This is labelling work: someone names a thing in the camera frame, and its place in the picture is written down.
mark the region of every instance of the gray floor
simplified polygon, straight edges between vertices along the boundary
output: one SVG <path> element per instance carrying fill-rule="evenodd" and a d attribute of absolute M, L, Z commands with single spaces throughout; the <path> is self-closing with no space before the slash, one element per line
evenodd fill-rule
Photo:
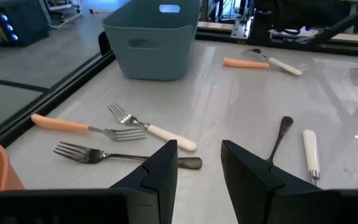
<path fill-rule="evenodd" d="M 88 9 L 114 10 L 123 2 L 83 1 L 83 16 L 75 23 L 51 30 L 50 37 L 28 47 L 0 48 L 0 80 L 50 88 L 99 52 L 98 35 L 107 14 L 91 15 Z M 0 85 L 0 123 L 39 95 Z"/>

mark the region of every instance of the cutlery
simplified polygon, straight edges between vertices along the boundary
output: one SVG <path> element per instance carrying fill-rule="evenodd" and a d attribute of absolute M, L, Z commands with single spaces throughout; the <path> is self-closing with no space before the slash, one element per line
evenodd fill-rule
<path fill-rule="evenodd" d="M 317 152 L 316 133 L 311 130 L 303 131 L 303 144 L 305 145 L 306 162 L 313 185 L 318 187 L 320 180 L 320 164 Z"/>
<path fill-rule="evenodd" d="M 100 129 L 87 124 L 65 121 L 62 119 L 47 118 L 38 114 L 31 115 L 31 120 L 38 126 L 60 131 L 86 132 L 92 131 L 104 134 L 113 141 L 131 141 L 146 138 L 146 133 L 141 128 L 131 129 Z"/>
<path fill-rule="evenodd" d="M 167 141 L 171 139 L 176 139 L 178 141 L 178 146 L 187 151 L 195 151 L 197 149 L 197 145 L 195 142 L 190 141 L 189 139 L 179 136 L 177 134 L 173 134 L 152 124 L 141 123 L 137 118 L 135 118 L 133 115 L 128 113 L 116 103 L 109 105 L 108 108 L 109 111 L 118 119 L 121 124 L 143 127 L 148 132 L 155 134 L 156 136 Z"/>
<path fill-rule="evenodd" d="M 247 51 L 252 51 L 252 52 L 255 52 L 257 54 L 261 54 L 262 51 L 260 51 L 260 49 L 250 49 L 250 50 L 246 50 Z M 266 55 L 262 55 L 264 58 L 266 58 L 270 63 L 274 64 L 274 65 L 277 65 L 279 66 L 280 68 L 284 69 L 285 71 L 287 72 L 290 72 L 294 75 L 302 75 L 302 71 L 300 71 L 299 69 L 297 68 L 294 68 L 290 65 L 287 65 L 275 58 L 272 58 L 272 57 L 267 57 Z"/>
<path fill-rule="evenodd" d="M 103 159 L 107 158 L 125 158 L 125 159 L 135 159 L 144 161 L 148 159 L 148 156 L 132 156 L 125 154 L 110 154 L 106 153 L 100 149 L 93 149 L 90 147 L 79 146 L 77 144 L 60 142 L 57 145 L 54 153 L 63 156 L 67 159 L 71 159 L 76 162 L 85 163 L 85 164 L 96 164 Z M 203 161 L 199 157 L 179 157 L 178 158 L 178 167 L 185 169 L 200 169 L 203 165 Z"/>
<path fill-rule="evenodd" d="M 269 68 L 269 63 L 253 62 L 248 60 L 238 60 L 233 58 L 223 58 L 223 65 L 242 68 Z"/>
<path fill-rule="evenodd" d="M 270 164 L 270 168 L 274 166 L 273 164 L 274 154 L 276 153 L 281 140 L 284 138 L 284 135 L 290 129 L 292 124 L 293 124 L 293 119 L 289 116 L 284 116 L 283 119 L 281 120 L 280 131 L 278 132 L 276 143 L 274 145 L 272 153 L 270 154 L 270 157 L 266 160 Z"/>

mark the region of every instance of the orange handle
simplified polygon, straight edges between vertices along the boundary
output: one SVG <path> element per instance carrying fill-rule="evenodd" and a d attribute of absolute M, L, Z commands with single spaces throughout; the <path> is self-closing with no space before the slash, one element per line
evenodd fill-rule
<path fill-rule="evenodd" d="M 223 58 L 223 65 L 243 68 L 269 68 L 269 63 Z"/>
<path fill-rule="evenodd" d="M 62 119 L 47 118 L 38 114 L 31 115 L 31 120 L 40 127 L 52 130 L 89 131 L 89 125 L 87 124 L 65 121 Z"/>

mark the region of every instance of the fork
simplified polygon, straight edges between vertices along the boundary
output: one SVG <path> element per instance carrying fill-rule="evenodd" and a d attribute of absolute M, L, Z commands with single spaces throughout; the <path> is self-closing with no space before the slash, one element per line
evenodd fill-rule
<path fill-rule="evenodd" d="M 262 54 L 262 51 L 260 49 L 249 49 L 249 50 L 245 50 L 243 52 L 255 52 L 257 54 Z M 268 57 L 266 55 L 263 55 L 262 56 L 264 58 L 266 58 L 266 60 L 268 60 L 270 63 L 280 67 L 282 70 L 286 71 L 286 72 L 289 72 L 291 74 L 294 74 L 294 75 L 302 75 L 302 71 L 298 68 L 294 68 L 288 64 L 285 64 L 275 58 L 272 58 L 272 57 Z"/>
<path fill-rule="evenodd" d="M 195 151 L 197 149 L 197 144 L 195 142 L 190 141 L 189 139 L 179 136 L 177 134 L 173 134 L 152 124 L 141 123 L 136 117 L 128 113 L 126 110 L 124 110 L 124 108 L 120 107 L 116 103 L 109 105 L 108 108 L 109 111 L 118 119 L 121 124 L 143 127 L 148 132 L 167 141 L 171 139 L 176 139 L 178 141 L 178 146 L 187 151 Z"/>
<path fill-rule="evenodd" d="M 76 162 L 85 164 L 96 164 L 106 158 L 125 158 L 136 159 L 144 161 L 148 159 L 148 156 L 132 156 L 125 154 L 109 154 L 100 149 L 93 149 L 90 147 L 80 146 L 77 144 L 59 142 L 54 153 L 63 156 L 67 159 L 71 159 Z M 203 161 L 199 157 L 179 157 L 178 167 L 185 169 L 200 169 L 203 165 Z"/>
<path fill-rule="evenodd" d="M 146 138 L 146 133 L 142 128 L 131 128 L 122 130 L 100 129 L 89 126 L 87 124 L 65 121 L 62 119 L 47 118 L 38 114 L 31 115 L 31 120 L 36 125 L 47 129 L 72 132 L 92 131 L 102 133 L 113 141 L 131 141 Z"/>

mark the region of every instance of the teal plastic bin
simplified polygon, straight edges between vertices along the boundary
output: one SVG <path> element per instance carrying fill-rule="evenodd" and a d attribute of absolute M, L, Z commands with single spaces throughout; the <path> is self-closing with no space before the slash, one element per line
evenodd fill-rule
<path fill-rule="evenodd" d="M 200 0 L 132 0 L 103 20 L 123 74 L 176 80 L 187 74 Z"/>

